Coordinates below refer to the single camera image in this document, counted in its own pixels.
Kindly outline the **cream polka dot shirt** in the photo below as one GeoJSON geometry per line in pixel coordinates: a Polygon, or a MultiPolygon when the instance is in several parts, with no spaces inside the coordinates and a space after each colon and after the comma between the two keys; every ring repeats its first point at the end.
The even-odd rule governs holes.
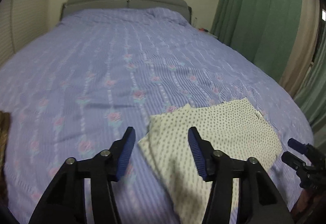
{"type": "Polygon", "coordinates": [[[282,151],[277,134],[246,99],[205,108],[186,104],[170,113],[152,115],[149,132],[138,144],[170,195],[181,223],[201,223],[211,183],[198,175],[188,144],[188,130],[196,127],[201,138],[229,157],[255,157],[269,170],[282,151]]]}

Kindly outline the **stack of folded clothes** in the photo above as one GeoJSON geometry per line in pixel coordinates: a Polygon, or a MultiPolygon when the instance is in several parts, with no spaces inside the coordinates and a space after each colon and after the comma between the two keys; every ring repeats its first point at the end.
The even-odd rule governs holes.
{"type": "Polygon", "coordinates": [[[8,142],[8,135],[11,126],[11,115],[10,113],[1,111],[1,134],[0,134],[0,166],[1,166],[1,175],[0,175],[0,185],[1,185],[1,205],[8,205],[8,191],[6,176],[4,173],[4,166],[6,162],[6,148],[8,142]]]}

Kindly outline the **green curtain at right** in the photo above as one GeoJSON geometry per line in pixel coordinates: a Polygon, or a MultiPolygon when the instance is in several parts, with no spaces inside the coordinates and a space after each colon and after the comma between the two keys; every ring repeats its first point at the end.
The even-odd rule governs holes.
{"type": "Polygon", "coordinates": [[[314,64],[294,101],[304,113],[313,133],[325,126],[325,33],[314,64]]]}

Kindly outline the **green curtain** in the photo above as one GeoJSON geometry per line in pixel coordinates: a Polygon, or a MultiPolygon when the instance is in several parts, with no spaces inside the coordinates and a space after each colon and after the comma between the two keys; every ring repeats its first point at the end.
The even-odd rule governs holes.
{"type": "Polygon", "coordinates": [[[275,81],[287,66],[302,0],[219,0],[211,33],[275,81]]]}
{"type": "Polygon", "coordinates": [[[325,126],[325,33],[314,64],[294,101],[304,113],[313,133],[325,126]]]}

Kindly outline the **beige curtain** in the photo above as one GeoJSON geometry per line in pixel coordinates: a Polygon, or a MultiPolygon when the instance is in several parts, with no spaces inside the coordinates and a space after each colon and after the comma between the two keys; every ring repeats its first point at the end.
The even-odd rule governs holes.
{"type": "Polygon", "coordinates": [[[292,97],[299,91],[311,65],[318,38],[319,11],[320,0],[302,0],[297,35],[279,81],[279,85],[292,97]]]}

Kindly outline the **purple floral bed cover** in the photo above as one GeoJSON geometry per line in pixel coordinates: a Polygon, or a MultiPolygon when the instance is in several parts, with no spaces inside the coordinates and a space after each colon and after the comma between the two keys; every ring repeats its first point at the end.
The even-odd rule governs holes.
{"type": "Polygon", "coordinates": [[[312,143],[290,95],[238,52],[165,8],[89,9],[64,18],[1,68],[12,116],[5,175],[9,209],[28,223],[68,157],[88,159],[126,128],[186,104],[247,98],[279,136],[312,143]]]}

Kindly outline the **grey upholstered headboard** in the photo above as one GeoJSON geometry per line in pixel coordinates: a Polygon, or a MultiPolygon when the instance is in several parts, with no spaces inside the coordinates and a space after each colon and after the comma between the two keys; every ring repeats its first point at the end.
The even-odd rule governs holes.
{"type": "Polygon", "coordinates": [[[178,12],[187,22],[191,22],[192,8],[184,0],[67,0],[62,5],[60,18],[84,9],[148,9],[156,7],[178,12]]]}

